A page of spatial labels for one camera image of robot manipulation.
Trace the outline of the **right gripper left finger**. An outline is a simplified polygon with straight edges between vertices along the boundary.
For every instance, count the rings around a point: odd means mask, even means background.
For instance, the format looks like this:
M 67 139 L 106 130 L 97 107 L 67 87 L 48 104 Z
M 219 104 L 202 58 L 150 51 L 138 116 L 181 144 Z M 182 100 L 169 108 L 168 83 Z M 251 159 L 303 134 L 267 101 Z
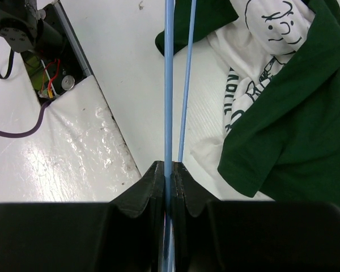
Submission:
M 164 162 L 155 161 L 146 173 L 110 205 L 129 218 L 140 217 L 147 208 L 154 214 L 164 212 Z

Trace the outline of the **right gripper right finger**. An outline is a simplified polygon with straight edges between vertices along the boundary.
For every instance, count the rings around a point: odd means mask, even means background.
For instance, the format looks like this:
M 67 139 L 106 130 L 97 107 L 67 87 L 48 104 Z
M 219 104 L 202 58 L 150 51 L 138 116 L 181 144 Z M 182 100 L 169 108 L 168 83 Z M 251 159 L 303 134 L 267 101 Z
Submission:
M 188 214 L 197 218 L 208 202 L 215 201 L 215 196 L 192 177 L 183 163 L 173 163 L 172 178 L 171 209 L 174 218 Z

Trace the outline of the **light blue wire hanger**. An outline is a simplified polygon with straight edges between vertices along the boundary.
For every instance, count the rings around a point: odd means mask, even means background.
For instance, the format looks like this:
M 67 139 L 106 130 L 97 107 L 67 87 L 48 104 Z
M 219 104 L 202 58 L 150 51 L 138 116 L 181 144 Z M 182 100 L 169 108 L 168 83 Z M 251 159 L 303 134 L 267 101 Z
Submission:
M 192 62 L 193 35 L 196 20 L 197 1 L 192 0 L 190 6 L 190 21 L 188 34 L 188 52 L 186 59 L 185 83 L 182 100 L 182 116 L 178 161 L 182 162 L 185 146 L 185 128 L 188 110 L 189 82 Z M 171 185 L 172 185 L 172 149 L 173 149 L 173 56 L 174 56 L 174 12 L 175 2 L 165 1 L 164 25 L 164 179 L 165 179 L 165 221 L 164 244 L 161 270 L 175 270 L 175 242 L 171 219 Z

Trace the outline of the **green and white raglan t-shirt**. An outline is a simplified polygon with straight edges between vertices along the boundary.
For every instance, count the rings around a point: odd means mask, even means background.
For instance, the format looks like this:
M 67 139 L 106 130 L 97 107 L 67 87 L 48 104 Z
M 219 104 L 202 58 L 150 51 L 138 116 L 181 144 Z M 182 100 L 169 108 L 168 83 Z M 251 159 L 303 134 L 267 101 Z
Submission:
M 198 1 L 193 40 L 228 66 L 222 131 L 196 144 L 240 194 L 340 208 L 337 1 Z

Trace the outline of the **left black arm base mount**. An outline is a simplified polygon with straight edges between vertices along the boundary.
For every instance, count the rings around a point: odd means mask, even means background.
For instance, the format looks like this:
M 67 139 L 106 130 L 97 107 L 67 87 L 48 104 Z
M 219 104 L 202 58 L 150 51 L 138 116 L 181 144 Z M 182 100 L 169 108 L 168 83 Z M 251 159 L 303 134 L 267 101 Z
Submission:
M 0 1 L 0 38 L 25 63 L 40 103 L 55 100 L 92 75 L 92 70 L 60 1 L 38 8 L 36 1 Z

